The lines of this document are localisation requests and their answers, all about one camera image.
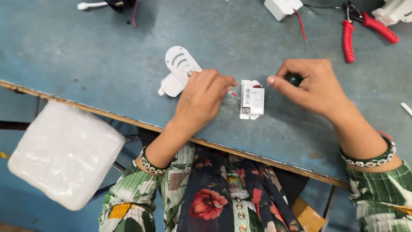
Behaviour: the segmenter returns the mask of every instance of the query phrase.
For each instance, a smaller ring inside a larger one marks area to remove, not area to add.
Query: fingernail
[[[276,79],[275,76],[270,76],[270,77],[268,77],[268,78],[266,79],[266,82],[267,82],[269,85],[273,85],[273,82],[275,82],[275,79]]]

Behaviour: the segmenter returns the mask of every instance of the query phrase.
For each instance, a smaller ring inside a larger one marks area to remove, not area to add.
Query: white cable
[[[402,102],[400,105],[412,116],[412,109],[406,103]]]
[[[79,3],[79,4],[77,5],[77,8],[78,8],[79,10],[85,10],[85,9],[88,9],[89,7],[101,7],[101,6],[106,6],[106,5],[108,5],[107,2],[97,2],[97,3],[85,3],[85,2],[82,2],[82,3]]]

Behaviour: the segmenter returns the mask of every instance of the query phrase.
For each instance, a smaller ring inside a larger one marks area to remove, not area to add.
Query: bangle
[[[395,156],[396,147],[395,147],[395,143],[390,141],[385,136],[382,136],[382,138],[388,144],[388,150],[385,153],[383,153],[382,155],[380,155],[376,158],[372,158],[372,159],[353,159],[353,158],[350,158],[349,156],[347,156],[343,152],[342,148],[340,148],[340,155],[349,164],[356,165],[356,166],[359,166],[359,167],[372,168],[372,167],[376,167],[376,166],[382,165],[384,163],[387,163],[391,159],[393,159],[393,157]]]
[[[166,170],[170,167],[170,164],[172,162],[169,163],[169,165],[165,168],[158,168],[156,166],[154,166],[153,164],[151,164],[147,158],[146,158],[146,147],[145,146],[142,151],[140,152],[140,161],[142,162],[143,167],[145,167],[146,170],[148,170],[151,173],[154,174],[164,174],[166,172]]]

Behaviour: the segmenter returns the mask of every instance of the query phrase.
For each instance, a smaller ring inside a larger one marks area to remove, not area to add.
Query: pliers
[[[355,55],[353,54],[352,47],[352,32],[355,29],[353,26],[353,21],[357,20],[363,26],[367,26],[379,32],[383,35],[389,42],[397,43],[399,42],[399,37],[395,35],[389,28],[379,21],[368,16],[366,12],[359,12],[359,10],[348,1],[344,4],[343,10],[346,12],[347,19],[342,22],[343,25],[343,51],[345,53],[345,58],[347,63],[352,63],[355,61]]]

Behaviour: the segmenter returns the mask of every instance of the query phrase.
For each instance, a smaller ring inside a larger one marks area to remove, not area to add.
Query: table edge
[[[102,116],[105,116],[105,117],[108,117],[108,118],[112,118],[112,119],[115,119],[115,120],[118,120],[118,121],[129,123],[129,124],[139,126],[139,127],[145,128],[145,129],[153,130],[153,131],[156,131],[156,132],[162,132],[162,130],[164,129],[161,126],[146,123],[146,122],[143,122],[143,121],[140,121],[140,120],[137,120],[137,119],[129,118],[129,117],[126,117],[126,116],[123,116],[123,115],[120,115],[120,114],[112,113],[112,112],[102,110],[102,109],[99,109],[99,108],[96,108],[96,107],[92,107],[92,106],[89,106],[89,105],[86,105],[86,104],[83,104],[83,103],[78,103],[78,102],[75,102],[75,101],[72,101],[72,100],[68,100],[68,99],[65,99],[65,98],[62,98],[62,97],[53,96],[51,94],[44,93],[44,92],[34,90],[34,89],[30,89],[30,88],[27,88],[27,87],[24,87],[24,86],[21,86],[21,85],[17,85],[17,84],[14,84],[14,83],[11,83],[11,82],[8,82],[8,81],[5,81],[5,80],[0,79],[0,86],[3,86],[5,88],[9,88],[9,89],[13,89],[13,90],[17,90],[17,91],[20,91],[20,92],[23,92],[23,93],[27,93],[27,94],[37,96],[37,97],[40,97],[40,98],[45,98],[47,100],[60,102],[60,103],[63,103],[63,104],[66,104],[66,105],[69,105],[69,106],[72,106],[72,107],[83,109],[85,111],[89,111],[89,112],[92,112],[92,113],[95,113],[95,114],[99,114],[99,115],[102,115]],[[315,171],[312,171],[312,170],[307,170],[305,168],[300,168],[300,167],[297,167],[297,166],[294,166],[294,165],[279,162],[279,161],[276,161],[276,160],[273,160],[273,159],[262,157],[262,156],[259,156],[259,155],[256,155],[256,154],[253,154],[253,153],[250,153],[250,152],[245,152],[245,151],[242,151],[242,150],[239,150],[239,149],[235,149],[233,147],[228,147],[228,146],[225,146],[225,145],[222,145],[222,144],[218,144],[216,142],[204,140],[204,139],[197,138],[197,137],[193,137],[192,139],[190,139],[190,141],[194,142],[194,143],[197,143],[197,144],[200,144],[200,145],[203,145],[203,146],[215,148],[215,149],[218,149],[218,150],[221,150],[221,151],[224,151],[224,152],[228,152],[228,153],[235,154],[235,155],[238,155],[238,156],[241,156],[241,157],[244,157],[244,158],[248,158],[248,159],[255,160],[255,161],[258,161],[258,162],[261,162],[261,163],[265,163],[265,164],[268,164],[268,165],[271,165],[271,166],[274,166],[274,167],[277,167],[277,168],[288,170],[288,171],[291,171],[293,173],[297,173],[297,174],[300,174],[300,175],[303,175],[303,176],[307,176],[309,178],[316,179],[316,180],[319,180],[319,181],[322,181],[322,182],[325,182],[325,183],[328,183],[328,184],[331,184],[331,185],[343,187],[343,188],[348,189],[348,190],[351,189],[350,185],[347,181],[341,180],[339,178],[324,175],[322,173],[318,173],[318,172],[315,172]]]

